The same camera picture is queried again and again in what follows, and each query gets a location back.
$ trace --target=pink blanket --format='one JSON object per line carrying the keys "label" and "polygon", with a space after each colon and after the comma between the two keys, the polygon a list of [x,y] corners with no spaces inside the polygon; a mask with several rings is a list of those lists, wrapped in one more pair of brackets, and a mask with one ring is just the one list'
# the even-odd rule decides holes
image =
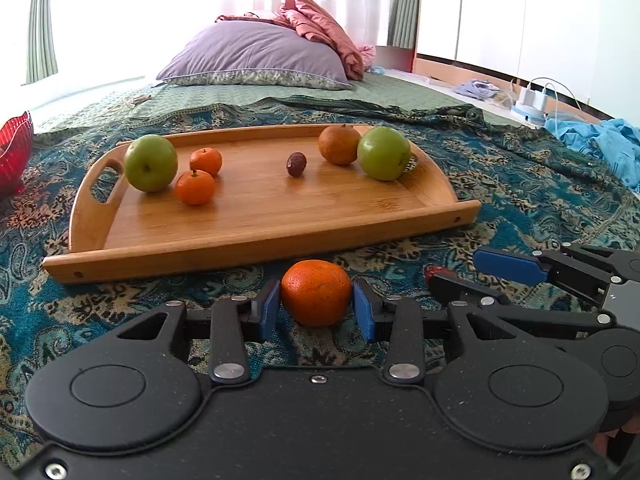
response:
{"label": "pink blanket", "polygon": [[[334,49],[349,79],[359,81],[364,75],[364,62],[360,49],[347,36],[340,25],[313,0],[282,0],[278,12],[258,16],[248,12],[244,16],[219,16],[218,20],[256,20],[292,28],[302,38],[319,41]],[[370,46],[363,51],[370,56]]]}

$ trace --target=brownish orange fruit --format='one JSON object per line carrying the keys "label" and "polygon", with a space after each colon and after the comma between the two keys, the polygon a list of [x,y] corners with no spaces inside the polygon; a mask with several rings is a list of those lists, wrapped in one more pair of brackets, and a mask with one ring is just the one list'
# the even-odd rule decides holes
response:
{"label": "brownish orange fruit", "polygon": [[332,124],[318,137],[318,150],[326,160],[337,166],[348,166],[358,158],[360,134],[353,126]]}
{"label": "brownish orange fruit", "polygon": [[211,202],[215,182],[202,170],[185,171],[175,183],[175,195],[186,205],[204,205]]}
{"label": "brownish orange fruit", "polygon": [[342,267],[304,260],[282,277],[280,299],[298,323],[329,326],[339,322],[351,304],[351,280]]}
{"label": "brownish orange fruit", "polygon": [[222,155],[216,148],[200,148],[191,153],[189,168],[202,170],[216,176],[222,168]]}

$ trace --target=blue gripper pad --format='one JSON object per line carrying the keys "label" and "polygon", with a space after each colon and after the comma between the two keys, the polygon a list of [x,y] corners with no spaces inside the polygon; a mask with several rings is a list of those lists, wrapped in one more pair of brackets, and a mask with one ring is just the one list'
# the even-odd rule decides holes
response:
{"label": "blue gripper pad", "polygon": [[474,253],[474,266],[485,274],[525,285],[537,285],[548,278],[548,272],[540,267],[537,258],[490,248]]}
{"label": "blue gripper pad", "polygon": [[271,338],[271,332],[276,326],[278,313],[280,311],[280,282],[278,282],[270,291],[267,300],[264,302],[262,311],[262,319],[260,320],[260,339],[268,341]]}
{"label": "blue gripper pad", "polygon": [[376,323],[373,321],[371,302],[356,282],[353,282],[353,311],[364,341],[373,341],[376,335]]}

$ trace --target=green apple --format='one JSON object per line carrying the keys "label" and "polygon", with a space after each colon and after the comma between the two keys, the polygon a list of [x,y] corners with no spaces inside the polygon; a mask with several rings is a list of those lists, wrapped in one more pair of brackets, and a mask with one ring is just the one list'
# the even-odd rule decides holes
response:
{"label": "green apple", "polygon": [[393,128],[372,128],[358,144],[360,167],[378,180],[395,180],[402,175],[410,159],[409,141]]}
{"label": "green apple", "polygon": [[147,193],[164,189],[178,171],[178,154],[169,139],[145,135],[134,140],[124,154],[124,175]]}

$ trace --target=purple cloth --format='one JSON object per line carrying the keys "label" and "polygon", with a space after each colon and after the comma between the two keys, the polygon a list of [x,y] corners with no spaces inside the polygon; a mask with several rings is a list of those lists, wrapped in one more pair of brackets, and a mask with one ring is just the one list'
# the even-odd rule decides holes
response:
{"label": "purple cloth", "polygon": [[453,89],[456,94],[472,97],[473,99],[481,101],[491,99],[497,94],[498,90],[500,89],[496,85],[492,85],[488,81],[482,81],[481,79],[471,79]]}
{"label": "purple cloth", "polygon": [[[269,82],[271,73],[276,74],[274,82]],[[324,43],[301,38],[290,28],[246,21],[222,21],[205,28],[157,78],[176,84],[351,87],[340,57]],[[315,86],[318,79],[322,84]]]}

